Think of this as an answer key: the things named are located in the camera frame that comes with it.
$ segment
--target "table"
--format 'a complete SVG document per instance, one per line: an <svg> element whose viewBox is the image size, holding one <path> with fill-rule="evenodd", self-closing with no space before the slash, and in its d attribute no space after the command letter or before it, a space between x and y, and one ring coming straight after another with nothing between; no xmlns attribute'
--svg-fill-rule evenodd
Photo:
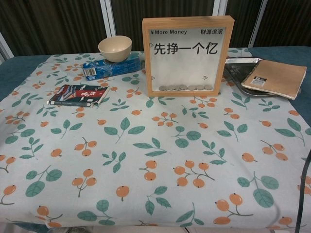
<svg viewBox="0 0 311 233"><path fill-rule="evenodd" d="M294 227L311 130L287 100L228 80L215 98L149 98L142 71L85 81L96 59L51 56L0 102L1 221ZM47 106L65 83L112 88L98 108Z"/></svg>

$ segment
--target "bowl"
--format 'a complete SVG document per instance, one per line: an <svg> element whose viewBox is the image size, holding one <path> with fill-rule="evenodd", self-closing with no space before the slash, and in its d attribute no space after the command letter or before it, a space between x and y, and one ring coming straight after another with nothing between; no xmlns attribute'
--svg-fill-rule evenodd
<svg viewBox="0 0 311 233"><path fill-rule="evenodd" d="M132 40L123 35L112 36L98 44L98 50L110 62L122 62L131 53Z"/></svg>

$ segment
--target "tissue box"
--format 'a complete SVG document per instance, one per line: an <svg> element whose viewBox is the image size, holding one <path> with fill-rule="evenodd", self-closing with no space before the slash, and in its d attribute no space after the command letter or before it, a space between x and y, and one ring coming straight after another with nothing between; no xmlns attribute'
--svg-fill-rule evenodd
<svg viewBox="0 0 311 233"><path fill-rule="evenodd" d="M82 69L86 79L91 81L138 71L140 70L140 60L136 54L130 54L123 62L112 63L107 60L88 62L82 65Z"/></svg>

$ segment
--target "spiral notebook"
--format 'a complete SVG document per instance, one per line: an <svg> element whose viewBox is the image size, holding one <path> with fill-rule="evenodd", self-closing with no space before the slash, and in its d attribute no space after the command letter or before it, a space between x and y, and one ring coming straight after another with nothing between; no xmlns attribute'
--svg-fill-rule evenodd
<svg viewBox="0 0 311 233"><path fill-rule="evenodd" d="M306 71L307 67L261 60L241 84L249 89L270 92L294 100Z"/></svg>

